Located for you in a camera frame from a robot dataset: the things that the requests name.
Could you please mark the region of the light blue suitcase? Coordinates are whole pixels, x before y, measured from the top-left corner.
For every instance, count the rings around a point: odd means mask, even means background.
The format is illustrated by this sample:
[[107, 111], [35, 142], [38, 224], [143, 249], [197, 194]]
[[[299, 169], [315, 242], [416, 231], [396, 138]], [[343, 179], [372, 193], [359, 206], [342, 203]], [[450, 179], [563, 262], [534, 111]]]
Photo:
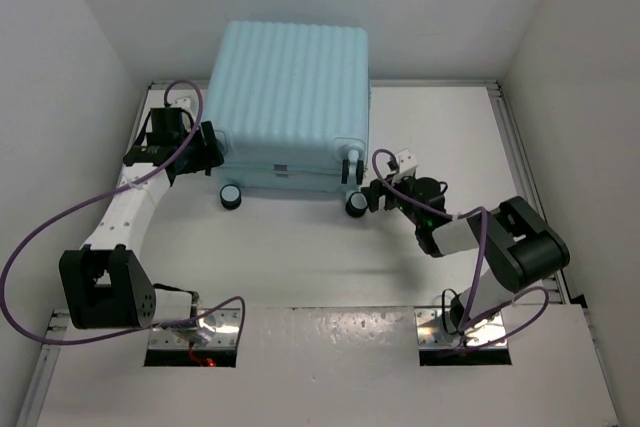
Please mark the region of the light blue suitcase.
[[359, 27], [233, 21], [225, 29], [202, 119], [224, 162], [219, 198], [245, 189], [341, 194], [353, 218], [368, 207], [369, 38]]

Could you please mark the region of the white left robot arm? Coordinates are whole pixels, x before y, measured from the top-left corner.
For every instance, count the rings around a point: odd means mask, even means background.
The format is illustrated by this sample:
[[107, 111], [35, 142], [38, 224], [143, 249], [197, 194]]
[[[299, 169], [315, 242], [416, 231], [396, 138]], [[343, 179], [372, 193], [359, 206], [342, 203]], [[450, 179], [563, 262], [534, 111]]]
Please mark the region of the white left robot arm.
[[156, 291], [138, 255], [162, 197], [179, 175], [224, 163], [210, 121], [180, 107], [152, 108], [123, 158], [119, 192], [78, 250], [65, 251], [59, 272], [78, 329], [147, 328]]

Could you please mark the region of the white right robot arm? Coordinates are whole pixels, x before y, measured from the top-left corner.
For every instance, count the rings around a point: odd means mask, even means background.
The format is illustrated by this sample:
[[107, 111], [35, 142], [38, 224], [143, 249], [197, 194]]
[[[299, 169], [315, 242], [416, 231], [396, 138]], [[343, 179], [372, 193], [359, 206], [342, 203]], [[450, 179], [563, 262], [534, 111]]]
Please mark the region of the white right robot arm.
[[454, 217], [446, 212], [447, 190], [444, 181], [410, 176], [395, 184], [389, 178], [373, 180], [362, 193], [371, 212], [399, 210], [413, 224], [425, 254], [441, 258], [477, 251], [472, 283], [450, 307], [450, 324], [458, 331], [569, 264], [565, 241], [524, 198]]

